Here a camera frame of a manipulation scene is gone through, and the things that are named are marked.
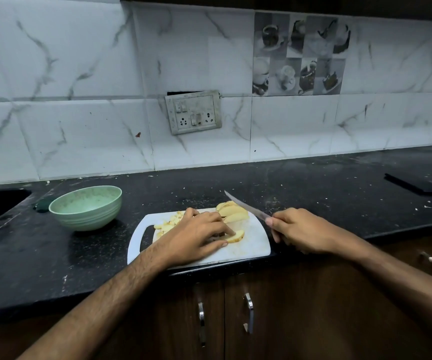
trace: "white cutting board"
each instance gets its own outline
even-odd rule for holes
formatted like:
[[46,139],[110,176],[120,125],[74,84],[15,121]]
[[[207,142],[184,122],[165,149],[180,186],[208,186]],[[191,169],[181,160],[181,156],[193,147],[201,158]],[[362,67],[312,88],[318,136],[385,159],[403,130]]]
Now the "white cutting board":
[[[199,212],[205,211],[216,211],[215,208],[207,208],[198,210]],[[141,247],[141,240],[144,232],[148,226],[162,224],[165,221],[169,221],[171,216],[175,215],[177,212],[164,212],[158,214],[146,215],[138,227],[134,230],[132,234],[131,241],[129,242],[128,248],[128,264],[133,261],[139,255],[139,248]],[[199,260],[197,262],[185,265],[188,266],[199,266],[206,264],[214,264],[226,261],[259,258],[260,256],[267,256],[271,253],[271,247],[269,246],[268,236],[266,231],[262,227],[261,222],[253,215],[249,213],[249,220],[242,220],[237,222],[231,222],[228,226],[236,230],[244,230],[243,240],[240,242],[235,242],[233,244],[228,244],[225,248],[221,248],[215,253],[209,255],[207,258]]]

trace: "hand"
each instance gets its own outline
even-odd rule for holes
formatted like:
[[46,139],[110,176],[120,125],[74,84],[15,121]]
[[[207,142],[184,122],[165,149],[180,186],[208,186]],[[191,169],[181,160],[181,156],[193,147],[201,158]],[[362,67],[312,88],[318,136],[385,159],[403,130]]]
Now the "hand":
[[271,228],[275,242],[283,239],[286,244],[313,253],[341,254],[345,245],[361,240],[304,208],[275,212],[272,218],[266,219],[266,224]]
[[205,241],[214,234],[234,235],[218,212],[199,213],[188,208],[181,221],[164,234],[148,249],[161,257],[165,267],[187,264],[217,251],[227,245],[226,240],[216,240],[208,244]]

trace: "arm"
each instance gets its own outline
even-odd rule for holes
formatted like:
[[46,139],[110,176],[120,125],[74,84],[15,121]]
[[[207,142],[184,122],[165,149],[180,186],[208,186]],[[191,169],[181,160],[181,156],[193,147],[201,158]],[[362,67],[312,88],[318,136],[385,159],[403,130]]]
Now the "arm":
[[276,242],[282,239],[301,250],[336,254],[362,266],[432,327],[432,276],[304,209],[276,212],[266,223]]
[[188,208],[174,229],[71,310],[19,359],[89,359],[160,272],[226,246],[225,240],[204,245],[207,238],[221,232],[234,235],[217,212],[198,214]]

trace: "tile backsplash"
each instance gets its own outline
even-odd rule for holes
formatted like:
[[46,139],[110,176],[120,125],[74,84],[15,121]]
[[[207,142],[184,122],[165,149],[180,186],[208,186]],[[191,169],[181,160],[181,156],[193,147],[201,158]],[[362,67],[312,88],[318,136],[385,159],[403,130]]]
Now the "tile backsplash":
[[[210,89],[223,127],[171,135]],[[432,22],[0,0],[0,183],[429,144]]]

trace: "black mobile phone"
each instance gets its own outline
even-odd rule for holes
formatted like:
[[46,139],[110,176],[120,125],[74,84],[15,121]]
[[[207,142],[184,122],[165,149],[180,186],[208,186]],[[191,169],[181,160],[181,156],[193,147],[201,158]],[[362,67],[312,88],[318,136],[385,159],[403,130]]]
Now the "black mobile phone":
[[385,173],[384,179],[420,195],[432,196],[432,182],[406,173]]

